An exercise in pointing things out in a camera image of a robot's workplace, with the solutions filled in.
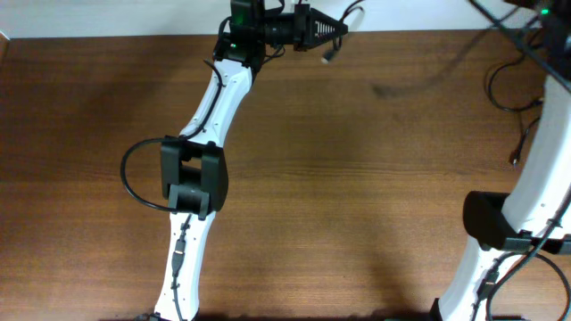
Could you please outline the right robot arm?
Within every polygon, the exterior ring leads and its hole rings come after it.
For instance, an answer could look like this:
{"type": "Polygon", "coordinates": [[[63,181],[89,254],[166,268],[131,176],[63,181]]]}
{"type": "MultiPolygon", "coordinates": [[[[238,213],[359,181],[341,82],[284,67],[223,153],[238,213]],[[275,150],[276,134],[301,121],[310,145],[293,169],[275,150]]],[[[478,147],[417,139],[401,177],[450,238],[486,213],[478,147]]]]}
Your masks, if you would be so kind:
{"type": "Polygon", "coordinates": [[[570,3],[534,1],[544,30],[540,55],[481,2],[472,5],[547,74],[542,116],[511,193],[473,191],[463,206],[467,246],[431,320],[491,320],[492,300],[531,259],[570,252],[570,3]]]}

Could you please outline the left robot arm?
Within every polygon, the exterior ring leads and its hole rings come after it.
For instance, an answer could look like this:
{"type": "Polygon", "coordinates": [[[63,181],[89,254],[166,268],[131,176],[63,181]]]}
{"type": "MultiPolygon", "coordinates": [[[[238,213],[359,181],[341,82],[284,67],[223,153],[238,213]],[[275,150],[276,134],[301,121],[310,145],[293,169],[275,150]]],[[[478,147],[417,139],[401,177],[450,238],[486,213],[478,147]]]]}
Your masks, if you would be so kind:
{"type": "Polygon", "coordinates": [[[178,136],[161,139],[161,190],[170,214],[169,255],[152,320],[194,320],[208,233],[228,194],[223,150],[236,111],[264,64],[287,46],[303,52],[336,44],[349,28],[298,3],[292,12],[262,1],[233,1],[220,23],[211,80],[194,116],[178,136]]]}

